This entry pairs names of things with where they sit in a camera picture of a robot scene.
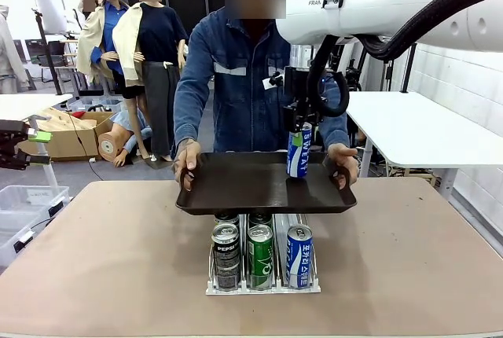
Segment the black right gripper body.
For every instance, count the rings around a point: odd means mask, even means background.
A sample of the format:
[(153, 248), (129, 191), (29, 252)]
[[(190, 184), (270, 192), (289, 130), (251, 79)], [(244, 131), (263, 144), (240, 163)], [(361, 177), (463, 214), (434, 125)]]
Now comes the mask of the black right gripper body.
[(302, 116), (303, 122), (308, 122), (308, 112), (310, 110), (319, 111), (319, 108), (314, 106), (309, 97), (307, 87), (307, 76), (309, 71), (303, 68), (295, 68), (288, 66), (285, 68), (284, 74), (284, 90), (285, 93), (292, 99), (283, 107), (284, 122), (288, 122), (288, 112), (297, 112)]

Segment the person's right hand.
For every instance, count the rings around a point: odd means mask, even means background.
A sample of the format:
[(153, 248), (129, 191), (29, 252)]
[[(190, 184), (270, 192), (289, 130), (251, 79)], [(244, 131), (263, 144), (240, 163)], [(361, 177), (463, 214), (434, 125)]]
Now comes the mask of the person's right hand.
[(187, 191), (192, 189), (194, 171), (200, 154), (200, 143), (193, 139), (185, 139), (178, 146), (174, 162), (174, 176), (178, 184)]

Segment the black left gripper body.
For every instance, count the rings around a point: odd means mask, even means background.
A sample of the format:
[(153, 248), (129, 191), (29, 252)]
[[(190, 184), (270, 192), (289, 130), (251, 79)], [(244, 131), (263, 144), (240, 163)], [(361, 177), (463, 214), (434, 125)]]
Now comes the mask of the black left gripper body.
[(13, 135), (9, 132), (1, 133), (1, 159), (11, 160), (15, 156), (15, 143), (13, 141)]

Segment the person's left hand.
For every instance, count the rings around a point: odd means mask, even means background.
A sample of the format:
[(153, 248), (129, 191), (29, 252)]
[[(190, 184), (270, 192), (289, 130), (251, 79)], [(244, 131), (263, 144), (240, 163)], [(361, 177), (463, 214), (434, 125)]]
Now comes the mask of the person's left hand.
[(346, 147), (344, 144), (331, 144), (328, 147), (329, 158), (339, 167), (345, 167), (350, 174), (349, 185), (353, 185), (358, 177), (357, 150)]

